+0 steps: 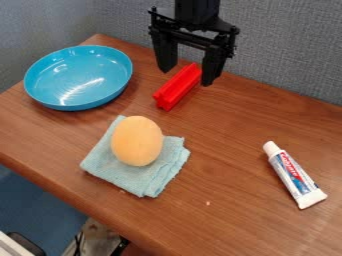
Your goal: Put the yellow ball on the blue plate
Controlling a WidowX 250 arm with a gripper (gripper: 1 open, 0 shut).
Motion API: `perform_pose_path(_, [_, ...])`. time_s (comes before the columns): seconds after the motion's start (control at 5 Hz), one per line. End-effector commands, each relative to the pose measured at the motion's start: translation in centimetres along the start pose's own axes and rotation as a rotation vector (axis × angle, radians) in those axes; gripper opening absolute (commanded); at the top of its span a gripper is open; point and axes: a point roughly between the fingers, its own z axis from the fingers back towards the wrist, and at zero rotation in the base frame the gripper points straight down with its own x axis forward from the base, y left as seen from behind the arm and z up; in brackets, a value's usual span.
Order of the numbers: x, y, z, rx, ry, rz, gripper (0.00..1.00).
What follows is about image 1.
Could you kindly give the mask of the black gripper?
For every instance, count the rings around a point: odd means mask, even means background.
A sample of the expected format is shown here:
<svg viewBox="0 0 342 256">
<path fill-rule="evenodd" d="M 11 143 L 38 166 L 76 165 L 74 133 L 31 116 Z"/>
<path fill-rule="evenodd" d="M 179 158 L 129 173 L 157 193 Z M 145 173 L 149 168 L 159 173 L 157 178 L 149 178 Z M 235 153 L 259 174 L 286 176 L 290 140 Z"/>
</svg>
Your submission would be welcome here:
<svg viewBox="0 0 342 256">
<path fill-rule="evenodd" d="M 202 85 L 221 76 L 226 58 L 234 56 L 239 28 L 219 17 L 221 0 L 175 0 L 173 8 L 153 6 L 150 34 L 157 63 L 167 73 L 178 64 L 178 44 L 206 50 Z"/>
</svg>

